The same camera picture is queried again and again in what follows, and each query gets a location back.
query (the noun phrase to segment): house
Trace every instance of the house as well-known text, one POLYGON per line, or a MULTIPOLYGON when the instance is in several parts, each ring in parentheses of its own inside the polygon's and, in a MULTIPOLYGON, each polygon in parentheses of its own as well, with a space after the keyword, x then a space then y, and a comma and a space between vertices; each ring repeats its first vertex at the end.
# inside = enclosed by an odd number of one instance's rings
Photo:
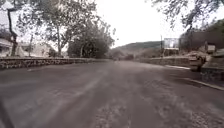
POLYGON ((0 38, 0 57, 9 56, 11 49, 12 43, 6 39, 0 38))
POLYGON ((48 43, 36 43, 33 45, 23 44, 22 45, 23 51, 25 51, 25 56, 30 57, 41 57, 41 58, 47 58, 52 57, 53 53, 56 51, 49 45, 48 43))

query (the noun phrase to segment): road surface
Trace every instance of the road surface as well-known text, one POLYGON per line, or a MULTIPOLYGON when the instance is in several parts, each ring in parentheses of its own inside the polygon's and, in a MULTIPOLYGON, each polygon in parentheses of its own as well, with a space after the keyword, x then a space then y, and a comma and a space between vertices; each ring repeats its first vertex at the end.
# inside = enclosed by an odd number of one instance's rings
POLYGON ((135 62, 46 66, 0 71, 0 95, 15 128, 224 128, 224 92, 182 78, 199 74, 135 62))

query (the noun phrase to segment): signboard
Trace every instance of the signboard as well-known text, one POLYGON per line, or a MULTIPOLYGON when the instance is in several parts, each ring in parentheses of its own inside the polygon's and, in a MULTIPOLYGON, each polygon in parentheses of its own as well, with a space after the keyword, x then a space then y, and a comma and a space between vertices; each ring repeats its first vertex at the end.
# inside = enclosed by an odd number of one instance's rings
POLYGON ((164 49, 179 50, 179 39, 178 38, 165 38, 164 49))

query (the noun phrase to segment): utility pole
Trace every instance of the utility pole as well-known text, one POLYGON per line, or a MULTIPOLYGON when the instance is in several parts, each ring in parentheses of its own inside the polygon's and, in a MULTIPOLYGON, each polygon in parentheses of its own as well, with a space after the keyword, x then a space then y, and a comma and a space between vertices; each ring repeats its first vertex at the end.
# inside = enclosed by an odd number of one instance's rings
POLYGON ((163 36, 161 35, 161 57, 163 58, 163 36))
POLYGON ((31 56, 30 53, 31 53, 31 50, 32 50, 32 42, 33 42, 33 34, 31 35, 31 38, 30 38, 29 57, 31 56))

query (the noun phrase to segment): low stone wall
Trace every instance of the low stone wall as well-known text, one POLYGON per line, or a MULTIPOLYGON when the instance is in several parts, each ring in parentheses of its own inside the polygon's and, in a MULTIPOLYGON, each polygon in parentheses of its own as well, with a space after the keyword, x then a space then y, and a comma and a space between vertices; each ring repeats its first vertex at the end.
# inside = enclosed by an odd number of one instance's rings
POLYGON ((190 66, 188 58, 144 58, 144 59, 137 59, 136 61, 156 65, 172 65, 182 67, 190 66))
POLYGON ((85 58, 0 58, 0 69, 27 68, 46 65, 63 65, 72 63, 91 63, 106 60, 85 58))
POLYGON ((209 81, 224 81, 224 57, 213 57, 202 67, 202 79, 209 81))

